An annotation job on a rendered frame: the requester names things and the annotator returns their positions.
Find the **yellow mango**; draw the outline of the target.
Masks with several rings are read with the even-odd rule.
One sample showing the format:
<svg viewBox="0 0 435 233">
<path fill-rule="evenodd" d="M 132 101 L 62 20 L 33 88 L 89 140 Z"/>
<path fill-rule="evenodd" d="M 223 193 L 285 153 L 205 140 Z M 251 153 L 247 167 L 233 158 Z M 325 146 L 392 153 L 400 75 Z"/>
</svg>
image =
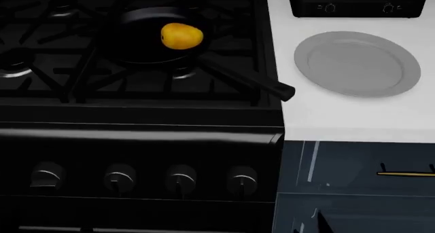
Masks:
<svg viewBox="0 0 435 233">
<path fill-rule="evenodd" d="M 172 22 L 161 28 L 160 38 L 169 49 L 187 50 L 200 45 L 204 35 L 194 26 Z"/>
</svg>

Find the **black frying pan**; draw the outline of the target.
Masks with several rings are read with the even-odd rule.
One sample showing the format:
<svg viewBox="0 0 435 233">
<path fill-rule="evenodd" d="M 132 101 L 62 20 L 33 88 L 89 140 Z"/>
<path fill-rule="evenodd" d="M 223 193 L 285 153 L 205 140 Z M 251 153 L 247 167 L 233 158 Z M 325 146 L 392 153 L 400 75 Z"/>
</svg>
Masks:
<svg viewBox="0 0 435 233">
<path fill-rule="evenodd" d="M 165 47 L 160 38 L 161 28 L 169 23 L 188 24 L 203 32 L 200 45 L 187 50 Z M 96 36 L 99 52 L 110 61 L 128 67 L 147 69 L 177 69 L 187 65 L 206 67 L 240 84 L 253 85 L 288 101 L 295 88 L 254 71 L 241 73 L 205 59 L 215 36 L 213 24 L 204 16 L 179 7 L 148 7 L 124 12 L 112 18 Z"/>
</svg>

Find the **grey round plate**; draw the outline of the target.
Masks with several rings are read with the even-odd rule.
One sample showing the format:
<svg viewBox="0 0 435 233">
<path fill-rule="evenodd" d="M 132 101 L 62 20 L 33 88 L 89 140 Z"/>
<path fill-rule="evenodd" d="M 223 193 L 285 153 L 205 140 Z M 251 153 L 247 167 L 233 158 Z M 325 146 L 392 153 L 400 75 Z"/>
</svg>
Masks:
<svg viewBox="0 0 435 233">
<path fill-rule="evenodd" d="M 298 70 L 339 94 L 383 98 L 417 85 L 421 67 L 400 45 L 366 33 L 331 31 L 306 38 L 294 51 Z"/>
</svg>

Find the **black stove knob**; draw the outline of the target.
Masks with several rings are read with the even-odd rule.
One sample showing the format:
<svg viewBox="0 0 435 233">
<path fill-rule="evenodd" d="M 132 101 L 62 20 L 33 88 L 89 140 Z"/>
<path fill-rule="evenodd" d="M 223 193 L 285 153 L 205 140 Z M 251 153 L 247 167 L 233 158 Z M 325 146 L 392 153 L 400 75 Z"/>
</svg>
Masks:
<svg viewBox="0 0 435 233">
<path fill-rule="evenodd" d="M 40 162 L 31 173 L 30 187 L 59 190 L 65 179 L 65 169 L 54 162 Z"/>
<path fill-rule="evenodd" d="M 227 190 L 231 194 L 250 196 L 258 187 L 257 172 L 248 166 L 234 166 L 228 171 Z"/>
<path fill-rule="evenodd" d="M 196 171 L 185 164 L 173 165 L 167 170 L 165 185 L 178 196 L 191 194 L 196 187 Z"/>
<path fill-rule="evenodd" d="M 112 164 L 107 167 L 103 181 L 107 189 L 125 194 L 135 187 L 136 171 L 128 164 Z"/>
</svg>

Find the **black gas stove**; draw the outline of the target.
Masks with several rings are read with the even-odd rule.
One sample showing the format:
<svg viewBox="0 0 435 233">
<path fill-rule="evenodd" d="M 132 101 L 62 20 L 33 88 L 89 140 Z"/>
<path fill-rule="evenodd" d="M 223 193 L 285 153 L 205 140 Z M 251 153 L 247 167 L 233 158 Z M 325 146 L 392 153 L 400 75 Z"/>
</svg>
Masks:
<svg viewBox="0 0 435 233">
<path fill-rule="evenodd" d="M 0 233 L 49 233 L 19 226 L 272 233 L 285 124 L 282 100 L 270 95 L 265 107 L 37 104 L 0 96 Z M 45 161 L 65 169 L 59 190 L 30 187 L 33 168 Z M 135 169 L 131 192 L 105 187 L 112 164 Z M 177 164 L 196 171 L 191 194 L 166 188 L 167 170 Z M 227 190 L 234 166 L 257 172 L 254 194 Z"/>
</svg>

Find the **dark blue cabinet drawer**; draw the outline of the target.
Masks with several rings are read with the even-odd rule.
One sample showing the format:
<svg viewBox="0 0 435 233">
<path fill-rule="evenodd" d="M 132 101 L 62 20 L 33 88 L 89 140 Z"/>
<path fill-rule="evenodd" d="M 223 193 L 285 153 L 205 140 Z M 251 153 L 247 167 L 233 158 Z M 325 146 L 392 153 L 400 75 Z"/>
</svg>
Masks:
<svg viewBox="0 0 435 233">
<path fill-rule="evenodd" d="M 380 176 L 380 163 L 430 172 L 435 144 L 286 141 L 278 192 L 435 197 L 435 177 Z"/>
</svg>

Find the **dark blue cabinet door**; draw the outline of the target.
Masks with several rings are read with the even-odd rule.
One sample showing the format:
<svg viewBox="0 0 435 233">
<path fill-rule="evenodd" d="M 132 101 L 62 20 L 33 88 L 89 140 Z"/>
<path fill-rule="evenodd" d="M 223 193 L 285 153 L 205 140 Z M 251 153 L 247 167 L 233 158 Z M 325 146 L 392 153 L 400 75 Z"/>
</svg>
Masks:
<svg viewBox="0 0 435 233">
<path fill-rule="evenodd" d="M 273 233 L 435 233 L 435 198 L 279 194 Z"/>
</svg>

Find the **black stove grate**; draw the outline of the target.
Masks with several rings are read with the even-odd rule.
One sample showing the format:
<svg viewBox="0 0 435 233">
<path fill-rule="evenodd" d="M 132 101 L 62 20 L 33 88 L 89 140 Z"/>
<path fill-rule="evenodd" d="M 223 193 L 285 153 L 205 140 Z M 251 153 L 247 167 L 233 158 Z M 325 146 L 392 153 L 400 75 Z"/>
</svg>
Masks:
<svg viewBox="0 0 435 233">
<path fill-rule="evenodd" d="M 199 65 L 147 69 L 104 57 L 96 36 L 124 12 L 192 10 L 213 24 L 203 57 L 277 79 L 265 0 L 0 0 L 0 96 L 90 106 L 265 107 L 271 95 Z"/>
</svg>

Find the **black toaster oven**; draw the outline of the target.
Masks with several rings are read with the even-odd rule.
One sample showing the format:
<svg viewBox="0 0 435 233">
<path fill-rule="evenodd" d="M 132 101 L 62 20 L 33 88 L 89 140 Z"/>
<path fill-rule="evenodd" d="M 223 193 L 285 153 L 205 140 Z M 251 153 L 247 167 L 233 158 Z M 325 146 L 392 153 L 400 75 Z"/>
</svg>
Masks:
<svg viewBox="0 0 435 233">
<path fill-rule="evenodd" d="M 290 0 L 297 18 L 417 18 L 425 0 Z"/>
</svg>

